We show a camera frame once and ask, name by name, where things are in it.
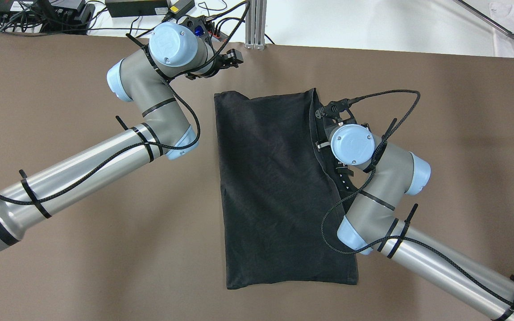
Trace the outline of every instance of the black cable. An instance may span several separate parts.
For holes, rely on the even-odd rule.
[[[130,31],[128,31],[129,34],[132,34],[132,28],[134,27],[134,23],[140,19],[141,16],[137,16],[135,20],[132,21],[132,24],[130,24]]]
[[[223,27],[224,23],[229,21],[229,20],[237,20],[237,21],[241,21],[242,23],[245,23],[245,20],[241,20],[240,18],[237,18],[237,17],[234,17],[234,16],[230,16],[228,18],[223,18],[222,20],[218,21],[218,23],[216,24],[216,35],[219,37],[221,35],[221,28]],[[269,39],[269,41],[275,45],[275,42],[271,39],[271,37],[269,37],[267,34],[264,34],[265,35],[265,38]]]
[[[361,97],[357,97],[357,98],[354,98],[354,99],[351,99],[352,103],[356,103],[356,102],[359,102],[363,99],[366,99],[366,98],[371,98],[371,97],[376,97],[376,96],[380,96],[380,95],[385,95],[385,94],[391,94],[391,93],[412,93],[412,94],[416,94],[417,95],[417,98],[416,100],[414,101],[414,104],[412,104],[412,106],[410,107],[410,109],[408,110],[408,112],[406,112],[406,114],[404,115],[404,117],[401,118],[400,121],[397,122],[397,124],[395,126],[393,126],[393,128],[391,128],[391,130],[388,130],[386,132],[386,134],[382,135],[382,141],[380,142],[380,144],[378,144],[377,148],[375,148],[375,151],[373,153],[373,158],[372,158],[372,161],[374,161],[374,157],[375,155],[377,155],[377,153],[379,152],[379,150],[383,147],[384,145],[384,142],[386,140],[388,140],[388,138],[390,136],[392,136],[392,134],[394,134],[394,132],[396,132],[396,130],[398,130],[398,128],[400,128],[400,126],[402,125],[402,123],[408,118],[408,116],[410,116],[410,114],[412,113],[412,111],[414,111],[414,108],[416,108],[416,105],[418,104],[419,100],[420,100],[420,92],[418,91],[415,91],[415,90],[388,90],[388,91],[382,91],[381,93],[375,93],[375,94],[370,94],[370,95],[366,95],[366,96],[361,96]],[[357,254],[357,253],[360,253],[362,252],[363,250],[367,250],[368,248],[371,248],[372,246],[375,246],[376,244],[379,244],[383,241],[386,241],[386,240],[390,240],[390,239],[400,239],[402,238],[402,240],[406,240],[406,241],[409,241],[409,242],[413,242],[415,244],[418,244],[424,248],[426,248],[427,250],[430,250],[431,252],[433,252],[434,254],[436,254],[437,256],[439,256],[440,258],[442,258],[443,260],[445,260],[445,262],[447,262],[448,264],[450,264],[451,266],[453,266],[455,269],[457,269],[459,272],[461,272],[463,274],[463,276],[465,276],[467,279],[469,279],[471,282],[473,282],[475,285],[479,286],[482,290],[484,290],[485,292],[487,292],[488,294],[492,295],[493,297],[495,297],[496,299],[502,301],[503,303],[505,303],[506,305],[509,305],[509,306],[512,306],[513,303],[509,300],[506,300],[504,297],[496,294],[494,291],[492,291],[491,289],[489,289],[487,286],[485,286],[483,283],[479,282],[477,279],[475,279],[473,276],[471,276],[471,274],[469,274],[468,272],[466,272],[463,268],[461,268],[461,266],[459,266],[458,264],[456,264],[453,260],[451,260],[450,258],[448,258],[445,254],[441,253],[439,250],[436,250],[435,248],[429,246],[428,244],[425,244],[423,242],[420,242],[419,240],[416,240],[416,239],[412,239],[412,238],[408,238],[408,237],[402,237],[400,235],[392,235],[392,236],[386,236],[384,238],[380,238],[378,240],[375,240],[374,242],[371,242],[370,244],[367,244],[367,246],[363,246],[362,248],[358,249],[358,250],[353,250],[353,251],[342,251],[342,250],[338,250],[337,248],[335,248],[334,246],[332,246],[328,240],[326,239],[326,236],[324,235],[324,222],[326,221],[326,218],[328,217],[328,214],[330,212],[332,212],[334,209],[336,209],[336,207],[338,205],[340,205],[341,203],[343,203],[344,201],[347,201],[348,199],[351,199],[352,197],[355,197],[356,195],[358,195],[361,191],[363,191],[363,189],[365,189],[365,187],[370,183],[370,181],[373,180],[373,177],[375,175],[375,172],[376,172],[376,169],[371,171],[370,173],[370,176],[368,177],[368,179],[365,181],[365,183],[357,190],[355,191],[353,194],[349,195],[348,197],[345,197],[343,199],[341,199],[340,201],[338,201],[337,203],[335,203],[334,205],[331,206],[331,208],[324,214],[324,217],[321,221],[321,224],[320,224],[320,233],[322,235],[322,238],[324,240],[324,242],[326,243],[327,246],[329,246],[329,248],[331,250],[334,250],[340,254]]]
[[[243,17],[247,14],[247,12],[249,10],[249,2],[248,1],[242,2],[242,4],[244,4],[244,3],[247,3],[247,7],[245,8],[245,11],[243,13]],[[241,25],[241,22],[239,22],[237,24],[237,26],[234,28],[234,31],[231,33],[231,35],[234,34],[235,30],[239,27],[239,25]],[[19,36],[19,37],[42,37],[42,36],[50,35],[50,34],[57,34],[57,33],[49,33],[49,34],[39,34],[39,35],[19,35],[19,34],[6,33],[4,31],[0,31],[0,32],[5,33],[5,34]],[[218,49],[218,51],[216,51],[216,53],[214,54],[214,56],[212,56],[212,58],[210,58],[206,63],[204,63],[204,65],[202,65],[201,67],[199,67],[199,68],[197,68],[195,70],[201,69],[201,68],[205,67],[206,65],[208,65],[209,63],[211,63],[212,61],[214,61],[216,59],[216,57],[220,54],[220,52],[223,50],[225,45],[227,45],[227,43],[231,39],[231,35],[229,36],[229,38],[226,39],[226,41],[223,43],[223,45],[220,47],[220,49]],[[182,75],[184,73],[188,73],[188,72],[191,72],[191,71],[194,71],[194,70],[184,71],[183,73],[180,73],[178,75]],[[180,146],[180,147],[178,147],[178,146],[170,146],[170,145],[166,145],[166,144],[159,144],[159,143],[155,143],[155,142],[143,142],[143,143],[138,143],[138,144],[133,144],[133,145],[127,146],[126,148],[123,148],[122,150],[120,150],[120,151],[116,152],[115,154],[113,154],[112,156],[110,156],[104,162],[100,163],[100,165],[97,166],[96,168],[94,168],[94,170],[92,170],[89,173],[87,173],[86,175],[84,175],[82,178],[80,178],[78,181],[76,181],[72,185],[66,187],[65,189],[63,189],[63,190],[61,190],[61,191],[59,191],[59,192],[57,192],[57,193],[55,193],[53,195],[50,195],[49,197],[45,197],[43,199],[40,199],[39,201],[41,203],[44,203],[46,201],[50,201],[51,199],[55,199],[55,198],[63,195],[64,193],[67,193],[68,191],[70,191],[74,187],[80,185],[80,183],[82,183],[83,181],[85,181],[86,179],[91,177],[94,173],[96,173],[98,170],[100,170],[102,167],[104,167],[104,165],[106,165],[108,162],[113,160],[116,156],[122,154],[123,152],[125,152],[127,150],[135,148],[137,146],[145,146],[147,144],[150,144],[150,145],[155,145],[155,146],[158,146],[158,147],[161,147],[161,148],[166,148],[166,149],[184,150],[186,148],[190,148],[191,146],[196,144],[196,142],[198,142],[199,137],[200,137],[200,133],[201,133],[201,128],[200,128],[200,124],[199,124],[199,120],[198,120],[197,115],[195,114],[194,110],[190,107],[190,105],[184,99],[182,99],[182,97],[180,97],[180,95],[172,88],[172,86],[169,84],[169,82],[165,81],[163,78],[161,78],[161,80],[162,80],[162,83],[169,88],[169,90],[172,92],[174,97],[177,98],[177,100],[179,100],[179,102],[181,102],[184,105],[184,107],[187,108],[187,110],[191,113],[192,117],[194,118],[195,124],[196,124],[196,131],[197,131],[196,138],[190,144],[187,144],[185,146]],[[1,195],[1,194],[0,194],[0,199],[3,200],[3,201],[6,201],[8,203],[13,203],[13,204],[17,204],[17,205],[33,205],[33,202],[17,201],[15,199],[10,199],[8,197],[5,197],[4,195]]]
[[[86,3],[89,4],[91,2],[96,2],[98,4],[102,4],[103,6],[106,6],[106,3],[102,2],[102,1],[97,1],[97,0],[88,0]]]
[[[0,31],[0,33],[2,34],[8,34],[8,35],[13,35],[13,36],[16,36],[16,37],[27,37],[27,38],[30,38],[30,37],[45,37],[47,35],[55,35],[55,34],[66,34],[67,32],[69,31],[94,31],[94,30],[128,30],[128,28],[93,28],[93,29],[69,29],[69,30],[63,30],[63,31],[51,31],[51,32],[44,32],[44,33],[39,33],[39,34],[33,34],[33,35],[28,35],[28,34],[18,34],[18,33],[10,33],[8,31]],[[135,28],[134,30],[147,30],[147,29],[139,29],[139,28]]]
[[[220,0],[223,4],[224,4],[224,8],[221,8],[221,9],[212,9],[212,8],[208,8],[207,6],[207,3],[204,1],[204,2],[200,2],[198,4],[198,7],[204,9],[204,10],[207,10],[207,15],[209,16],[211,13],[210,11],[212,12],[220,12],[220,11],[223,11],[223,10],[227,10],[227,3],[224,1],[224,0]]]
[[[164,22],[169,21],[171,18],[173,18],[173,15],[171,15],[170,13],[167,13],[167,14],[164,16],[164,18],[162,19],[162,21],[160,22],[160,24],[163,24]],[[134,37],[134,38],[140,38],[140,37],[142,37],[143,35],[149,34],[149,33],[150,33],[150,32],[152,32],[152,31],[153,31],[153,30],[154,30],[158,25],[156,25],[156,26],[154,26],[154,27],[152,27],[152,28],[150,28],[150,29],[148,29],[148,30],[144,31],[143,33],[141,33],[141,34],[137,35],[137,36],[136,36],[136,37]]]
[[[371,97],[376,97],[376,96],[380,96],[380,95],[387,95],[387,94],[392,94],[392,93],[408,93],[408,94],[415,94],[416,95],[416,99],[414,100],[414,103],[412,104],[412,106],[410,107],[410,109],[408,109],[408,111],[406,112],[406,114],[404,114],[404,117],[402,117],[402,119],[396,123],[396,125],[391,129],[391,130],[388,130],[384,135],[382,135],[382,140],[380,141],[380,144],[378,144],[378,146],[375,148],[374,150],[374,153],[372,155],[372,159],[371,161],[374,162],[376,160],[376,157],[377,155],[379,155],[380,151],[382,148],[384,148],[388,138],[390,136],[392,136],[392,134],[394,134],[394,132],[396,130],[398,130],[398,128],[400,128],[400,126],[403,124],[403,122],[408,118],[408,116],[410,116],[410,114],[412,113],[412,111],[414,111],[414,108],[416,108],[416,106],[418,105],[418,103],[420,102],[420,97],[422,96],[420,94],[419,91],[417,90],[409,90],[409,89],[396,89],[396,90],[387,90],[387,91],[382,91],[380,93],[375,93],[375,94],[369,94],[369,95],[366,95],[366,96],[361,96],[361,97],[356,97],[356,98],[353,98],[353,99],[350,99],[350,105],[352,104],[355,104],[361,100],[364,100],[366,98],[371,98]],[[324,214],[324,217],[323,219],[321,220],[320,222],[320,234],[325,242],[325,244],[331,249],[331,250],[334,250],[335,252],[338,252],[340,254],[354,254],[355,252],[352,251],[352,252],[345,252],[345,251],[342,251],[342,250],[338,250],[337,248],[335,248],[334,246],[332,246],[328,240],[326,239],[326,236],[324,235],[324,222],[326,221],[327,217],[328,217],[328,214],[330,214],[332,211],[334,211],[334,209],[336,209],[336,207],[338,205],[340,205],[341,203],[345,202],[345,201],[348,201],[349,199],[351,199],[352,197],[355,197],[356,195],[358,195],[361,191],[363,191],[363,189],[365,189],[365,187],[370,184],[370,181],[373,180],[373,177],[374,177],[374,174],[377,170],[377,167],[370,172],[370,175],[368,177],[368,179],[366,179],[366,181],[364,182],[364,184],[359,188],[357,189],[357,191],[354,191],[351,195],[348,195],[347,197],[341,199],[340,201],[338,201],[337,203],[333,204],[330,209],[328,209],[328,211]]]
[[[38,2],[38,0],[36,0],[33,4],[25,4],[24,2],[20,2],[20,4],[22,5],[23,7],[23,10],[21,12],[17,12],[16,14],[14,14],[14,16],[12,16],[10,18],[10,20],[8,21],[8,23],[4,26],[2,26],[0,28],[0,31],[5,31],[6,29],[10,28],[10,27],[21,27],[23,32],[25,31],[25,27],[26,27],[26,24],[24,22],[22,22],[21,24],[17,24],[15,23],[14,24],[14,21],[17,19],[17,18],[20,18],[23,20],[26,16],[25,14],[29,11],[33,12],[33,14],[35,14],[36,16],[38,16],[39,18],[44,18],[45,20],[47,21],[51,21],[51,22],[55,22],[57,24],[60,24],[60,25],[63,25],[63,26],[66,26],[66,27],[69,27],[69,28],[73,28],[73,27],[79,27],[79,26],[84,26],[84,25],[87,25],[89,24],[91,21],[94,20],[92,26],[90,28],[87,28],[87,29],[63,29],[61,31],[51,31],[51,32],[42,32],[44,33],[45,35],[47,34],[59,34],[59,33],[65,33],[65,32],[69,32],[69,31],[91,31],[91,30],[99,30],[99,29],[94,29],[94,26],[96,25],[96,21],[98,19],[98,16],[100,14],[102,14],[103,12],[107,11],[108,8],[103,8],[102,10],[100,10],[99,12],[96,13],[96,15],[94,17],[92,17],[90,20],[88,20],[87,22],[83,22],[81,24],[75,24],[75,25],[70,25],[70,24],[65,24],[64,21],[58,21],[58,20],[53,20],[53,19],[50,19],[42,14],[40,14],[39,12],[36,12],[34,11],[32,8],[33,6]],[[96,0],[91,0],[89,2],[97,2],[99,4],[104,4],[100,1],[96,1]],[[44,24],[44,22],[42,21],[39,21],[38,23],[33,23],[32,25],[28,25],[28,27],[37,27],[39,24]]]
[[[243,4],[247,4],[247,6],[250,6],[250,2],[249,1],[243,1],[243,2],[239,2],[238,4],[236,4],[235,6],[233,6],[231,9],[225,11],[225,12],[221,12],[221,13],[218,13],[218,14],[214,14],[212,16],[209,16],[208,18],[211,18],[211,20],[215,20],[217,18],[220,18],[222,16],[225,16],[226,14],[229,14],[231,12],[233,12],[235,9],[239,8],[240,6],[242,6]]]

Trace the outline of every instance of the black pillowcase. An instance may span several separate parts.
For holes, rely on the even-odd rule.
[[[355,256],[334,252],[320,233],[326,211],[351,191],[337,178],[330,148],[316,149],[326,138],[314,117],[321,106],[316,90],[255,99],[227,91],[215,102],[227,288],[288,280],[356,284]],[[343,250],[336,230],[350,202],[324,226],[328,242]]]

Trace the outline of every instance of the metal rod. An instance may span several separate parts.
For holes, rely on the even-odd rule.
[[[392,235],[400,234],[403,225],[398,224]],[[489,289],[505,297],[507,300],[513,301],[514,282],[509,278],[478,264],[469,257],[416,230],[416,228],[411,227],[406,236],[420,240],[439,250]],[[384,255],[388,254],[396,242],[397,240],[386,242],[381,253]],[[392,260],[434,283],[457,299],[483,313],[489,319],[497,319],[509,308],[508,305],[475,285],[461,272],[437,256],[437,254],[418,244],[408,241],[402,242]],[[514,321],[514,313],[508,320]]]
[[[492,20],[488,16],[485,16],[482,12],[475,9],[473,6],[471,6],[467,2],[465,2],[463,0],[453,0],[453,1],[455,1],[457,4],[459,4],[459,6],[462,6],[463,8],[467,9],[467,11],[473,13],[479,19],[483,20],[484,22],[487,22],[487,24],[489,24],[496,30],[500,31],[501,33],[505,34],[507,37],[514,40],[514,33],[509,31],[507,28],[503,27],[502,25],[498,24],[496,21]]]

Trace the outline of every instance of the white table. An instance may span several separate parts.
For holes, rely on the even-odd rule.
[[[238,3],[225,1],[229,7]],[[219,0],[207,2],[210,8],[223,7]],[[489,16],[490,0],[467,2]],[[499,2],[514,4],[514,0]],[[207,12],[198,7],[190,12],[200,14]],[[129,27],[134,19],[111,18],[105,12],[95,27]],[[159,21],[159,16],[145,16],[139,27],[151,28]],[[234,25],[227,22],[223,30],[229,32]],[[89,34],[123,36],[125,32]],[[494,56],[493,29],[452,0],[268,0],[265,33],[278,45]],[[232,41],[245,41],[243,29]]]

